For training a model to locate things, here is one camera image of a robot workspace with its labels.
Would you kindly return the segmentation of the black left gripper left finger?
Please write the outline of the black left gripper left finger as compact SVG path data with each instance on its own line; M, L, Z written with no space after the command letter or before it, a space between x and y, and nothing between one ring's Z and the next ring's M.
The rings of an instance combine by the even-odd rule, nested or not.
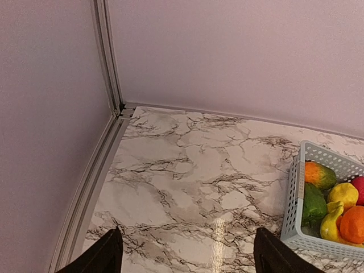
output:
M72 263L57 273L120 273L123 240L119 228L109 230Z

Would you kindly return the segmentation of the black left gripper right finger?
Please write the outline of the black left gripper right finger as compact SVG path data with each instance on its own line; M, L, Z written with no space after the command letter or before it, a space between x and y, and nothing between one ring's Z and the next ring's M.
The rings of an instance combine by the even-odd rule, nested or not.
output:
M300 258L265 227L257 228L254 261L256 272L323 272Z

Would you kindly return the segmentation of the yellow toy bananas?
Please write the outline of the yellow toy bananas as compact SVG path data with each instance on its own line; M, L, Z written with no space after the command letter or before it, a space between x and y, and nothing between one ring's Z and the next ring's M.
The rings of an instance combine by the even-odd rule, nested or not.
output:
M355 244L344 240L337 226L337 221L342 218L344 212L344 203L342 201L329 202L327 204L328 213L323 218L320 225L320 235L322 239L331 242L337 242L349 246L363 248L363 244Z

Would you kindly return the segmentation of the orange toy orange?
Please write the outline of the orange toy orange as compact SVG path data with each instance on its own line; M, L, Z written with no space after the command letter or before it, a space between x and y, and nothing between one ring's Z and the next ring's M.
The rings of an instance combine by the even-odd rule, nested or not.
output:
M347 210L340 223L343 239L355 244L363 244L363 207L353 206Z

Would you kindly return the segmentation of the yellow toy pear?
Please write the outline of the yellow toy pear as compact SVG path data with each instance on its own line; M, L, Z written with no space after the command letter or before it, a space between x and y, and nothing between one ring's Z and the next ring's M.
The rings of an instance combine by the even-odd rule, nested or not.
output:
M359 198L359 191L351 183L340 183L334 186L328 196L328 202L342 201L344 204L344 210L356 206Z

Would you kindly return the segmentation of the red toy apple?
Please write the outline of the red toy apple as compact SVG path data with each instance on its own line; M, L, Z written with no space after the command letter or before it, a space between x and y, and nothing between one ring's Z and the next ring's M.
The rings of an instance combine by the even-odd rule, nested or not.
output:
M352 185L358 190L358 201L357 205L364 205L364 177L359 176L352 180Z

